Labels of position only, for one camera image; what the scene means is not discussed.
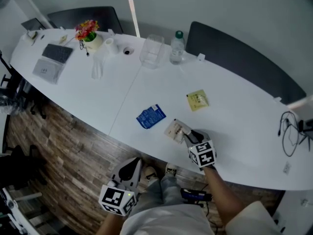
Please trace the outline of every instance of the blue packet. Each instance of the blue packet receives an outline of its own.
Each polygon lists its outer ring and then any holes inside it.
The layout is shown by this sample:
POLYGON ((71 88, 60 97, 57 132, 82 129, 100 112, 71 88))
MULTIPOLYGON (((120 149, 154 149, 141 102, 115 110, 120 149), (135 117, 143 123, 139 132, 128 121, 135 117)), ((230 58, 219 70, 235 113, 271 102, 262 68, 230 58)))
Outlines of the blue packet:
POLYGON ((161 108, 155 104, 149 107, 147 110, 144 110, 136 119, 143 128, 150 129, 163 118, 166 118, 166 115, 161 110, 161 108))

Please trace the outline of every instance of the person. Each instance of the person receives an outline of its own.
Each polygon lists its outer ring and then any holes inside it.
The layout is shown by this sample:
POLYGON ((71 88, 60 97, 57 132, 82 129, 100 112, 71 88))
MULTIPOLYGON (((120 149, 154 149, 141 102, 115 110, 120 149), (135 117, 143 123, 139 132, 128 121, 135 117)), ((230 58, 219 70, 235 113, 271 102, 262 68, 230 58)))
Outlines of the person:
MULTIPOLYGON (((176 166, 168 164, 160 181, 155 169, 147 167, 148 187, 128 219, 124 222, 110 213, 96 235, 213 235, 202 208, 184 204, 176 171, 176 166)), ((204 173, 228 235, 280 234, 261 202, 245 207, 214 167, 205 167, 204 173)))

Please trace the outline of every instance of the light strip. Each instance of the light strip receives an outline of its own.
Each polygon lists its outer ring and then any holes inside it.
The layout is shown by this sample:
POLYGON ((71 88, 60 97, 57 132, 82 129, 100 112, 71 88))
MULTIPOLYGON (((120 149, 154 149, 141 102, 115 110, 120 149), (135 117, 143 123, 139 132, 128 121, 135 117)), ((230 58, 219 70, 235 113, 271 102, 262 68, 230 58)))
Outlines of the light strip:
POLYGON ((133 18, 133 22, 135 26, 136 36, 140 37, 139 27, 138 27, 136 12, 135 12, 134 0, 128 0, 128 2, 129 2, 129 7, 131 8, 131 12, 132 12, 132 18, 133 18))

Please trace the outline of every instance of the water bottle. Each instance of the water bottle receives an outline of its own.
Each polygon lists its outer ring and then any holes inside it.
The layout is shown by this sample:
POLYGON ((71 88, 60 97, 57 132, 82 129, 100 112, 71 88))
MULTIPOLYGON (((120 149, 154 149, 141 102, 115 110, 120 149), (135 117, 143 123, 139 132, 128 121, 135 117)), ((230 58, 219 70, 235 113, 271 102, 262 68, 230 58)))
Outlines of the water bottle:
POLYGON ((172 52, 170 56, 170 62, 173 65, 177 65, 182 60, 182 54, 185 48, 184 34, 182 31, 176 31, 175 37, 171 41, 172 52))

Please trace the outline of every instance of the chair backrest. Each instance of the chair backrest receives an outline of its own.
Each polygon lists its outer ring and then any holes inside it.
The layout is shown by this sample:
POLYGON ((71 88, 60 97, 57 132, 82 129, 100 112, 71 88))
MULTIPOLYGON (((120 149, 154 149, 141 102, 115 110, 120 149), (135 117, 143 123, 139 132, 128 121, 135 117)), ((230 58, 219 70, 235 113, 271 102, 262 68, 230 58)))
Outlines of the chair backrest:
POLYGON ((306 96, 303 89, 264 55, 226 33, 192 22, 186 52, 217 64, 290 104, 306 96))
POLYGON ((99 31, 111 29, 114 33, 123 34, 115 9, 110 6, 64 10, 50 13, 48 17, 57 28, 74 29, 86 20, 95 20, 98 21, 99 31))
POLYGON ((41 24, 41 22, 38 21, 37 18, 33 18, 31 20, 28 20, 24 23, 21 23, 21 25, 27 29, 27 30, 40 30, 45 29, 45 27, 41 24))

